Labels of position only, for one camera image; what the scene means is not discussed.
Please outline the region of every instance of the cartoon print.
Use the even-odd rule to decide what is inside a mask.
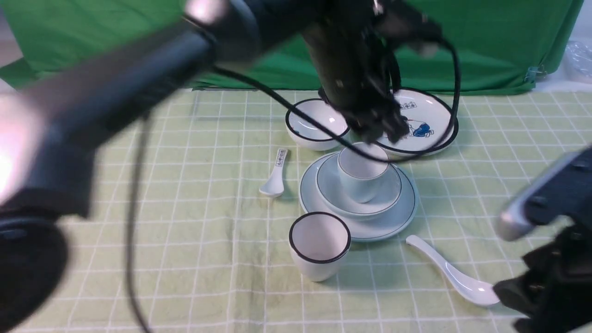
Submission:
[[[434,130],[430,128],[427,123],[423,121],[409,119],[403,116],[403,119],[409,125],[409,135],[407,137],[430,137],[430,135],[434,134]]]

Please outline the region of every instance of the white cup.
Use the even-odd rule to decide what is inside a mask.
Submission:
[[[387,153],[379,146],[363,142],[356,142],[354,145],[371,156],[388,159]],[[381,185],[380,178],[388,169],[388,164],[369,160],[348,148],[339,153],[337,166],[345,193],[358,203],[367,203],[376,196]]]
[[[300,273],[313,282],[321,282],[337,274],[349,252],[352,236],[337,216],[312,212],[292,224],[289,242]]]

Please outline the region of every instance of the black rim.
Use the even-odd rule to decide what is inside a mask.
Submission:
[[[332,158],[332,156],[330,156],[325,161],[323,161],[323,163],[319,167],[319,170],[321,170],[321,168],[323,167],[323,165],[325,163],[327,163],[327,161],[330,160],[331,158]],[[402,188],[403,187],[403,183],[402,183],[402,180],[401,180],[401,175],[399,174],[399,172],[397,171],[397,169],[395,169],[395,167],[392,166],[392,165],[390,165],[390,164],[388,165],[388,168],[393,168],[394,169],[395,173],[397,174],[397,177],[399,178],[399,184],[401,184],[401,188]],[[318,177],[317,177],[316,181],[317,181],[317,186],[319,188],[319,192],[324,197],[323,192],[320,190],[321,185],[318,183]],[[391,208],[392,206],[394,206],[397,203],[397,201],[399,201],[399,198],[400,197],[401,197],[401,191],[399,191],[399,195],[397,195],[397,198],[395,199],[395,201],[393,203],[391,203],[390,205],[388,205],[388,207],[386,207],[386,208],[384,208],[382,210],[379,210],[378,212],[374,212],[374,213],[356,213],[356,212],[350,212],[349,210],[346,210],[346,209],[343,209],[343,208],[340,208],[340,207],[337,207],[337,206],[335,206],[335,207],[339,208],[340,210],[343,210],[344,212],[348,212],[348,213],[351,213],[351,214],[375,215],[375,214],[380,214],[380,213],[384,212],[385,210],[387,210],[387,209]]]
[[[339,157],[341,156],[341,153],[343,153],[344,151],[345,151],[345,150],[342,150],[342,151],[340,151],[340,152],[337,154],[337,165],[339,166],[339,168],[341,168],[341,169],[343,170],[343,172],[345,172],[345,173],[346,173],[348,176],[350,176],[350,177],[352,177],[352,178],[356,178],[356,179],[360,179],[360,180],[370,180],[370,179],[378,178],[378,177],[380,177],[380,176],[384,175],[384,173],[385,173],[386,171],[388,171],[388,165],[387,165],[387,167],[384,169],[384,171],[382,171],[382,172],[381,172],[379,175],[377,175],[377,176],[370,177],[370,178],[360,178],[360,177],[356,177],[356,176],[354,176],[354,175],[350,174],[349,172],[345,171],[345,169],[344,169],[344,168],[341,166],[341,161],[339,160]]]
[[[437,96],[430,94],[429,92],[425,92],[425,91],[421,91],[419,89],[414,89],[414,88],[401,88],[399,89],[401,90],[409,90],[409,91],[414,91],[414,92],[419,92],[420,94],[432,97],[434,100],[436,100],[436,102],[440,103],[440,105],[442,105],[443,107],[446,108],[446,110],[452,115],[452,109],[450,108],[450,106],[448,106],[447,103],[445,103],[444,101],[442,101],[440,98],[438,98]],[[452,129],[452,135],[450,136],[450,138],[446,141],[444,141],[441,145],[439,145],[438,147],[434,147],[434,148],[430,148],[427,149],[425,153],[433,153],[436,151],[440,151],[448,146],[450,146],[452,144],[452,142],[454,141],[454,139],[456,139],[456,136],[458,135],[458,118],[456,118],[454,120],[454,126]],[[397,149],[397,148],[393,148],[393,147],[389,147],[387,145],[384,145],[378,141],[374,142],[376,145],[378,145],[379,147],[386,149],[387,151],[391,151],[391,152],[398,152],[398,153],[407,153],[407,154],[413,154],[416,153],[417,151],[404,151],[402,149]]]
[[[310,101],[323,101],[320,98],[309,98],[307,100],[302,100],[300,102],[297,102],[294,104],[294,107],[297,107],[298,105],[304,103],[304,102],[310,102]],[[304,140],[308,140],[308,141],[313,141],[313,142],[327,142],[327,141],[331,141],[333,140],[333,138],[328,138],[328,139],[311,139],[309,137],[305,137],[300,135],[298,132],[296,132],[292,126],[290,126],[290,122],[289,122],[289,117],[290,114],[292,113],[292,110],[288,109],[288,112],[286,112],[286,118],[285,118],[285,122],[286,122],[286,127],[290,130],[290,132],[292,132],[294,135],[303,138]],[[340,135],[338,135],[339,137],[343,137],[344,135],[346,135],[349,132],[349,126],[345,129],[345,131],[343,133],[341,133]]]
[[[337,221],[339,221],[341,223],[341,225],[345,228],[345,231],[348,233],[348,242],[347,242],[345,248],[343,249],[343,251],[340,254],[338,254],[337,256],[335,256],[335,257],[333,257],[331,259],[317,260],[317,259],[312,259],[312,258],[309,258],[309,257],[305,256],[304,254],[300,253],[300,251],[296,248],[296,246],[294,245],[294,240],[292,238],[292,233],[294,231],[294,226],[296,226],[296,224],[298,222],[302,221],[303,219],[305,219],[306,217],[311,216],[311,215],[327,215],[327,216],[330,216],[330,217],[336,219]],[[312,262],[313,264],[329,264],[331,262],[337,261],[337,260],[341,259],[345,255],[345,253],[348,253],[348,250],[349,250],[350,246],[352,245],[352,235],[350,234],[349,228],[345,224],[345,222],[342,219],[340,219],[339,217],[337,217],[337,216],[335,216],[333,214],[325,213],[325,212],[311,212],[311,213],[307,213],[307,214],[304,214],[304,215],[300,216],[296,221],[294,221],[294,223],[292,223],[292,226],[290,227],[290,233],[289,233],[288,238],[289,238],[289,241],[290,241],[290,247],[296,252],[296,254],[298,254],[298,256],[300,258],[302,258],[302,259],[304,259],[304,260],[306,260],[308,262]]]

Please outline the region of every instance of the small white spoon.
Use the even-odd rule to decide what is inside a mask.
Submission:
[[[493,286],[491,284],[462,274],[421,238],[411,235],[405,241],[407,244],[423,251],[432,259],[450,283],[452,283],[454,289],[469,302],[483,307],[492,306],[500,302],[500,299],[493,292]]]
[[[284,193],[284,161],[288,156],[288,149],[279,148],[278,156],[275,158],[274,170],[267,182],[259,187],[259,192],[268,197],[279,197]]]

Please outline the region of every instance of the white wall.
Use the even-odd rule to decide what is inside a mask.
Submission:
[[[575,22],[572,37],[592,39],[592,0],[584,0],[584,5]]]
[[[7,65],[22,57],[21,49],[14,40],[14,36],[8,27],[8,23],[0,8],[0,67]],[[0,79],[0,93],[13,90],[6,82]]]

